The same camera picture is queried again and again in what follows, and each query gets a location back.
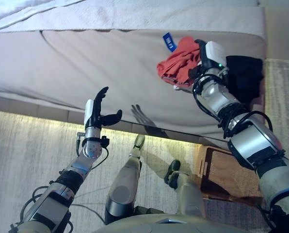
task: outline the beige carpet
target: beige carpet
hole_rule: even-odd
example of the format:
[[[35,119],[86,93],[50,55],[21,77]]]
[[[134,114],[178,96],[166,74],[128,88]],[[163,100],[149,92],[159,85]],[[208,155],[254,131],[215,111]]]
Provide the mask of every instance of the beige carpet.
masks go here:
[[[266,110],[289,157],[289,62],[267,61]],[[75,157],[75,135],[81,125],[0,112],[0,232],[19,220],[19,212],[32,191],[58,176]],[[125,163],[136,137],[132,133],[103,130],[110,138],[109,159],[93,171],[75,199],[103,215],[106,195],[117,172]],[[173,159],[193,173],[195,144],[147,137],[136,205],[176,212],[176,194],[163,182]],[[205,201],[208,218],[265,232],[258,210],[231,202]],[[71,207],[74,232],[89,233],[102,227],[100,220],[81,207]]]

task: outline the red cloth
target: red cloth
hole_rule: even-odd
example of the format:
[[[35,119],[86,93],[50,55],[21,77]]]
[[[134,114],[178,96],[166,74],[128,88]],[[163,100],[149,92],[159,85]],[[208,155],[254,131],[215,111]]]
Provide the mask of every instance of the red cloth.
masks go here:
[[[195,68],[199,61],[199,45],[194,42],[193,37],[184,37],[170,57],[158,63],[158,75],[167,83],[189,87],[193,84],[188,76],[189,69]]]

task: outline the bed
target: bed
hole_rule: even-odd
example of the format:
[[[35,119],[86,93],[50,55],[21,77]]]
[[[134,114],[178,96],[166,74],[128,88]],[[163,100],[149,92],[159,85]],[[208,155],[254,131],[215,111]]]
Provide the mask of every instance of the bed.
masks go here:
[[[170,32],[175,43],[184,36],[213,40],[226,55],[265,58],[264,10],[256,0],[40,2],[0,14],[0,98],[24,110],[37,105],[41,117],[51,116],[41,111],[48,107],[68,112],[60,120],[81,123],[86,100],[109,86],[102,113],[122,109],[119,129],[137,131],[131,111],[137,104],[148,125],[217,144],[223,141],[217,122],[157,76],[157,63],[170,55],[162,36]],[[260,90],[252,103],[258,110]]]

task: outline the white wall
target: white wall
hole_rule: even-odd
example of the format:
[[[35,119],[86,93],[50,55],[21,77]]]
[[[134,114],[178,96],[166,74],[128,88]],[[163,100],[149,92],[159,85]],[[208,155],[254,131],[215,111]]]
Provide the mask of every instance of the white wall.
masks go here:
[[[289,60],[289,0],[260,0],[265,6],[267,57]]]

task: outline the blue tag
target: blue tag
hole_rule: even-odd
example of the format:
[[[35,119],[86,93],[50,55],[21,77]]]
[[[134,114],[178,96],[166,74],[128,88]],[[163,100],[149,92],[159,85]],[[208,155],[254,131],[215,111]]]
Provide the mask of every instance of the blue tag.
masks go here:
[[[167,46],[167,48],[173,52],[176,48],[177,48],[177,45],[174,43],[173,41],[173,38],[172,36],[170,35],[170,33],[166,33],[164,36],[163,36],[163,39],[165,41],[165,44]]]

